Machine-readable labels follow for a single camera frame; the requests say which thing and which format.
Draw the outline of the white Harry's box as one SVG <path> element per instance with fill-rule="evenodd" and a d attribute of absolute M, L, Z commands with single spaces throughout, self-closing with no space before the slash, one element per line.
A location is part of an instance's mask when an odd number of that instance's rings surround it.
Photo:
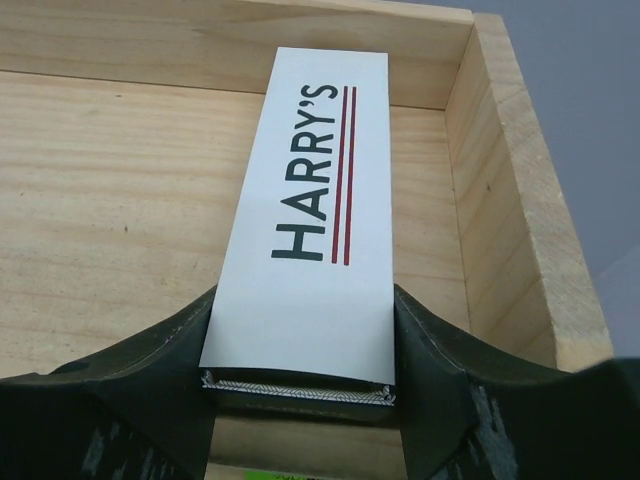
<path fill-rule="evenodd" d="M 395 402 L 389 59 L 277 50 L 200 366 L 229 408 Z"/>

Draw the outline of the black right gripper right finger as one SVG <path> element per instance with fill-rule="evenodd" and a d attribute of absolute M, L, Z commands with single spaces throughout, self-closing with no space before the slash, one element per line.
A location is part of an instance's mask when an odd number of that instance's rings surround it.
<path fill-rule="evenodd" d="M 501 351 L 394 292 L 411 479 L 635 479 L 639 362 L 568 373 Z"/>

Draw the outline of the green black Gillette box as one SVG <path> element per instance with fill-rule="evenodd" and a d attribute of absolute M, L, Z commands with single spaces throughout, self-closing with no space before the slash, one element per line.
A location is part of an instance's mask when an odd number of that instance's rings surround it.
<path fill-rule="evenodd" d="M 244 471 L 245 480 L 320 480 L 319 477 L 310 475 L 293 474 L 285 472 L 272 472 L 266 470 L 247 469 Z"/>

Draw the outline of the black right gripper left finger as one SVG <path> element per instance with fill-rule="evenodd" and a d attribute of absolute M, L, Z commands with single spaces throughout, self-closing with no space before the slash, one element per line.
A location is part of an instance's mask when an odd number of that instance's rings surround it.
<path fill-rule="evenodd" d="M 199 361 L 214 294 L 49 374 L 2 379 L 2 478 L 203 478 L 217 409 Z"/>

